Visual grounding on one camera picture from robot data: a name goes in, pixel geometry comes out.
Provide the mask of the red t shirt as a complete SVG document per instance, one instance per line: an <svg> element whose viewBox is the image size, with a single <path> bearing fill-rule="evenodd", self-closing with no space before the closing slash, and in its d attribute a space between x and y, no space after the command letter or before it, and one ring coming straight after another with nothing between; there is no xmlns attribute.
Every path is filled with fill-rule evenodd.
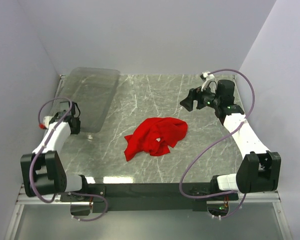
<svg viewBox="0 0 300 240"><path fill-rule="evenodd" d="M124 136L127 147L124 151L126 161L140 152L159 157L170 153L170 147L186 137L188 124L173 117L151 117L145 119L133 132Z"/></svg>

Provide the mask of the clear plastic bin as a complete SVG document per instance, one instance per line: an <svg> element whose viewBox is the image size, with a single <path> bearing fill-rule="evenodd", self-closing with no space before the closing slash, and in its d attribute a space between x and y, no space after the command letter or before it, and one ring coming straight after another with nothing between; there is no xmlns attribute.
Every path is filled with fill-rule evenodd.
<svg viewBox="0 0 300 240"><path fill-rule="evenodd" d="M81 111L81 131L98 133L114 98L120 72L115 69L78 67L60 81L56 97L67 97Z"/></svg>

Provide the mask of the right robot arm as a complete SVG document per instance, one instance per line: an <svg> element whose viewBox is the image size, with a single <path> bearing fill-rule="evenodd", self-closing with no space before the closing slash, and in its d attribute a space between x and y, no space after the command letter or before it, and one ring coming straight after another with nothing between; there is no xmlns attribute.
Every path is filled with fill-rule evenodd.
<svg viewBox="0 0 300 240"><path fill-rule="evenodd" d="M187 111L210 107L216 117L230 132L243 157L237 173L219 175L209 187L212 198L218 200L227 191L241 193L272 192L277 189L281 157L271 152L257 137L249 125L243 109L234 102L235 83L230 80L219 80L215 92L209 85L192 88L188 96L180 102Z"/></svg>

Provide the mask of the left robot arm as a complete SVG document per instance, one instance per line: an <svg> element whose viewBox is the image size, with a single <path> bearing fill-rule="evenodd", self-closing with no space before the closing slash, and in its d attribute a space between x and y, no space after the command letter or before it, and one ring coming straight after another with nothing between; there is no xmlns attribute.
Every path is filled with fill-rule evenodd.
<svg viewBox="0 0 300 240"><path fill-rule="evenodd" d="M43 120L38 117L39 127L46 130L41 143L30 154L21 157L21 170L25 193L51 203L57 194L72 193L78 201L84 201L90 194L83 175L66 174L59 153L70 135L80 133L81 121L76 111L77 103L62 97L60 109L54 116Z"/></svg>

